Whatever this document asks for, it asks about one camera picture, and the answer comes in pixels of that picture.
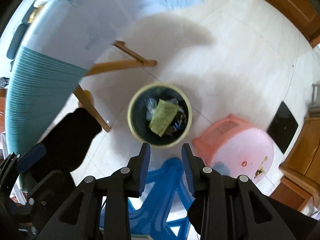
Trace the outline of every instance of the light blue pattern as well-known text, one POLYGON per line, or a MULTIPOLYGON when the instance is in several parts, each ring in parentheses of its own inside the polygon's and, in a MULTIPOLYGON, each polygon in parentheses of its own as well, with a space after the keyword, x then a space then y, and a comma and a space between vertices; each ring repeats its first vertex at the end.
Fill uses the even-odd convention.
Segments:
POLYGON ((5 108, 9 152, 24 155, 37 143, 86 72, 20 47, 5 108))

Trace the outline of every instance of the blue plastic stool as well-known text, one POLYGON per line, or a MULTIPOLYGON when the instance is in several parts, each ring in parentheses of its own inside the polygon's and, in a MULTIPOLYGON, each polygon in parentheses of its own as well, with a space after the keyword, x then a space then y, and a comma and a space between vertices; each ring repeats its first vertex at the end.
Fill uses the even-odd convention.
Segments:
MULTIPOLYGON (((184 208, 189 209, 193 198, 182 181, 182 161, 178 158, 166 160, 156 171, 149 171, 146 184, 154 182, 149 195, 140 209, 135 210, 130 200, 129 219, 131 234, 150 235, 153 240, 186 240, 190 223, 188 217, 167 222, 175 192, 177 192, 184 208), (178 236, 171 230, 180 227, 178 236)), ((101 212, 100 226, 103 227, 104 212, 101 212)))

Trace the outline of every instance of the tile floor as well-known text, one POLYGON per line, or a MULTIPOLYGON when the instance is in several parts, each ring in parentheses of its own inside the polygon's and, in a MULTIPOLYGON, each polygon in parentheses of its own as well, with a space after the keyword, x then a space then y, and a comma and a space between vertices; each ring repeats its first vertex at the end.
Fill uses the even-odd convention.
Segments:
MULTIPOLYGON (((140 87, 161 81, 182 89, 193 107, 193 124, 183 142, 191 143, 211 123, 230 113, 266 130, 280 102, 287 104, 299 127, 284 155, 274 145, 272 167, 257 184, 262 193, 270 195, 282 176, 278 166, 301 131, 311 84, 320 81, 319 49, 312 50, 297 28, 264 0, 205 0, 204 5, 141 20, 119 39, 143 57, 158 60, 158 65, 81 81, 112 129, 93 140, 84 162, 72 172, 76 183, 87 175, 109 176, 139 152, 141 143, 127 125, 127 106, 140 87)), ((110 47, 97 62, 126 57, 110 47)), ((71 95, 55 122, 76 107, 77 99, 71 95)), ((179 157, 180 147, 152 149, 150 168, 179 157)), ((196 239, 194 229, 189 236, 196 239)))

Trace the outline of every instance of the wooden door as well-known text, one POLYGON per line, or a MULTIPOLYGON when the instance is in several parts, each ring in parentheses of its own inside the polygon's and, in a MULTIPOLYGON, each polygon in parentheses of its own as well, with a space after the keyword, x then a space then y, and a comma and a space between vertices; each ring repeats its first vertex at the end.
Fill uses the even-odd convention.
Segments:
POLYGON ((320 30, 320 16, 309 0, 266 0, 282 12, 309 41, 320 30))

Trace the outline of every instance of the black mat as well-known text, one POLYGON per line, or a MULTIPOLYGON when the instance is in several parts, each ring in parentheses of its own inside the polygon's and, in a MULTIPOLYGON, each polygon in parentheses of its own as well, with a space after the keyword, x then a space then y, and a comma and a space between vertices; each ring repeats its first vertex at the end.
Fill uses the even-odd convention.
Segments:
POLYGON ((281 102, 267 133, 284 154, 298 128, 298 123, 284 102, 281 102))

